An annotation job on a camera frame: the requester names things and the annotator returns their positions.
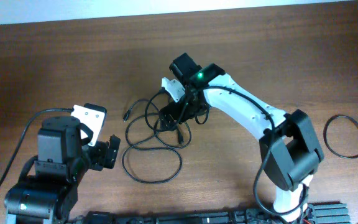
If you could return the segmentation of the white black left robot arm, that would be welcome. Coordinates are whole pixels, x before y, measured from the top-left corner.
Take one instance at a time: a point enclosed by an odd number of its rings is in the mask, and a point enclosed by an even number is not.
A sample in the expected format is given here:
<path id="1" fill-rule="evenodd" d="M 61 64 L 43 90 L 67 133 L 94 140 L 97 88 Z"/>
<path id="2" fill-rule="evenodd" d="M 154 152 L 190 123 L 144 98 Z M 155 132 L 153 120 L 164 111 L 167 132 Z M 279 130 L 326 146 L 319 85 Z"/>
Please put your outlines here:
<path id="1" fill-rule="evenodd" d="M 91 145 L 93 132 L 74 116 L 42 122 L 38 154 L 25 163 L 18 183 L 5 196 L 7 223 L 67 223 L 88 170 L 112 169 L 121 140 Z"/>

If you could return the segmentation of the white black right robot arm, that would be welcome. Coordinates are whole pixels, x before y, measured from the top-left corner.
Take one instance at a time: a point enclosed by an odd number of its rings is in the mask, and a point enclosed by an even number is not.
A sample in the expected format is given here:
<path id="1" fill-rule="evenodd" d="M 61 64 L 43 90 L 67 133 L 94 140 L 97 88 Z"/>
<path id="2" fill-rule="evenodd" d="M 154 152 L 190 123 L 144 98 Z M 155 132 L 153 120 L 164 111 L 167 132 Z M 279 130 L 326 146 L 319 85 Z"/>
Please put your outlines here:
<path id="1" fill-rule="evenodd" d="M 257 175 L 266 173 L 276 186 L 271 209 L 256 199 L 261 210 L 282 222 L 301 222 L 310 182 L 324 159 L 309 116 L 302 110 L 289 114 L 263 102 L 218 65 L 202 67 L 186 53 L 169 69 L 175 78 L 163 78 L 162 89 L 173 101 L 160 111 L 162 129 L 175 129 L 211 108 L 226 113 L 258 140 L 262 164 Z"/>

